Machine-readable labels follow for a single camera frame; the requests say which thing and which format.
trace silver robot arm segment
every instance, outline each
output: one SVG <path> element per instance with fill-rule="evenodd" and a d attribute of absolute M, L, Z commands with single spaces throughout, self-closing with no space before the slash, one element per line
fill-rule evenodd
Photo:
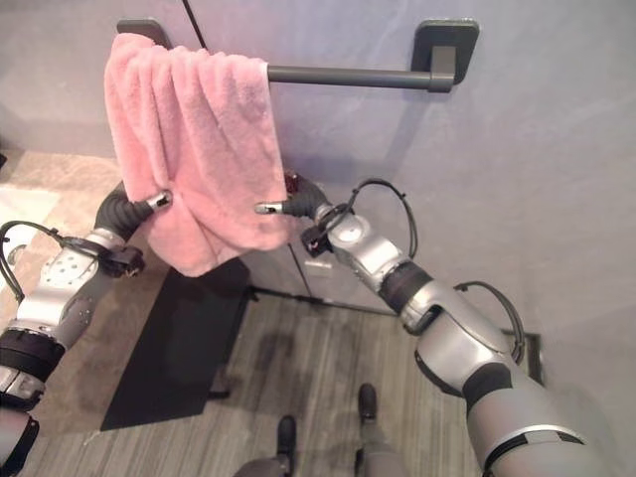
<path fill-rule="evenodd" d="M 430 277 L 362 217 L 348 215 L 328 238 L 338 260 L 419 336 L 415 360 L 426 377 L 466 400 L 484 475 L 607 475 L 552 396 L 516 365 L 501 331 L 457 291 Z"/>
<path fill-rule="evenodd" d="M 164 192 L 132 203 L 119 185 L 101 204 L 94 229 L 84 238 L 67 239 L 20 303 L 0 336 L 2 476 L 15 475 L 24 465 L 39 430 L 28 411 L 40 401 L 45 382 L 64 353 L 90 324 L 112 280 L 143 269 L 141 251 L 126 242 L 170 200 Z"/>

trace wooden floor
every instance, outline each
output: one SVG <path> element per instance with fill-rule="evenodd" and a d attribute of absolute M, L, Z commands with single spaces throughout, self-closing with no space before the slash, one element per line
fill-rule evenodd
<path fill-rule="evenodd" d="M 273 453 L 286 413 L 298 420 L 296 475 L 351 476 L 364 382 L 377 387 L 380 423 L 411 476 L 479 475 L 463 402 L 424 378 L 413 349 L 392 317 L 261 295 L 229 368 L 232 397 L 195 417 L 42 438 L 21 476 L 231 476 Z"/>

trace pink towel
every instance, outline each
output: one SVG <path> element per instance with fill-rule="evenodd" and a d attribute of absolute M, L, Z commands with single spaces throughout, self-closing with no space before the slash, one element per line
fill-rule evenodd
<path fill-rule="evenodd" d="M 286 197 L 263 60 L 167 51 L 121 34 L 104 88 L 128 197 L 173 193 L 172 206 L 142 227 L 163 260 L 197 276 L 288 241 L 288 218 L 252 210 Z"/>

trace wall-mounted towel rack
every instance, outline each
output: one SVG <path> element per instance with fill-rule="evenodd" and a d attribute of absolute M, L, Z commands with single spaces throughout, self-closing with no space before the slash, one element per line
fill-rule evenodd
<path fill-rule="evenodd" d="M 167 35 L 155 20 L 120 20 L 119 33 L 145 35 L 170 48 Z M 409 72 L 342 68 L 278 67 L 269 65 L 272 82 L 401 87 L 449 92 L 462 82 L 470 63 L 479 26 L 473 20 L 426 20 L 415 31 Z"/>

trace black rubber mat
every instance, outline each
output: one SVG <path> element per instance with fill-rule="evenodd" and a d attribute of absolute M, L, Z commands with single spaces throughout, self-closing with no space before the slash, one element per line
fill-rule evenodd
<path fill-rule="evenodd" d="M 189 278 L 171 269 L 121 377 L 101 430 L 203 411 L 248 301 L 249 272 L 234 259 Z"/>

